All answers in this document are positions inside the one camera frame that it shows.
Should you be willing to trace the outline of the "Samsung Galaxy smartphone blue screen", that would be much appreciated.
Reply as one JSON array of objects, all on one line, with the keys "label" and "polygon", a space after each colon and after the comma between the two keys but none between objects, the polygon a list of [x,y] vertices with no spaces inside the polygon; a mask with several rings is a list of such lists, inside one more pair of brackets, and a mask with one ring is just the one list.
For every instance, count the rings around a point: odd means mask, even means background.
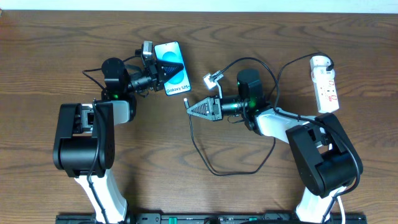
[{"label": "Samsung Galaxy smartphone blue screen", "polygon": [[169,42],[154,47],[157,59],[162,62],[162,69],[168,80],[164,83],[166,95],[172,96],[191,90],[190,80],[185,68],[180,44]]}]

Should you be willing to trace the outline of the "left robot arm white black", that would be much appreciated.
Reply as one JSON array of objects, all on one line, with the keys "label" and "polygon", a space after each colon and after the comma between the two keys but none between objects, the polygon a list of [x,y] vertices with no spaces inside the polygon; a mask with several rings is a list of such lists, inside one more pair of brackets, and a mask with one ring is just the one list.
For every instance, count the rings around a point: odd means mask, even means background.
[{"label": "left robot arm white black", "polygon": [[135,223],[111,170],[115,157],[114,127],[132,121],[136,93],[159,91],[185,67],[182,63],[142,58],[143,67],[119,58],[105,60],[101,99],[60,107],[53,146],[55,167],[83,187],[92,215],[57,215],[56,223]]}]

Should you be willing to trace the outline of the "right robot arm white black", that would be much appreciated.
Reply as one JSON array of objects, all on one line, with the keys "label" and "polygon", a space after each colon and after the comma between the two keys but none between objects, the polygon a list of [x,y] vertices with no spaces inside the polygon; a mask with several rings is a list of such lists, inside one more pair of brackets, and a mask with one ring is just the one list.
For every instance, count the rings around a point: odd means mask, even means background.
[{"label": "right robot arm white black", "polygon": [[333,113],[300,116],[266,101],[259,72],[237,74],[238,94],[209,96],[194,105],[184,102],[187,114],[211,121],[241,116],[246,127],[260,136],[290,146],[305,191],[296,208],[301,222],[327,223],[331,209],[359,184],[363,163]]}]

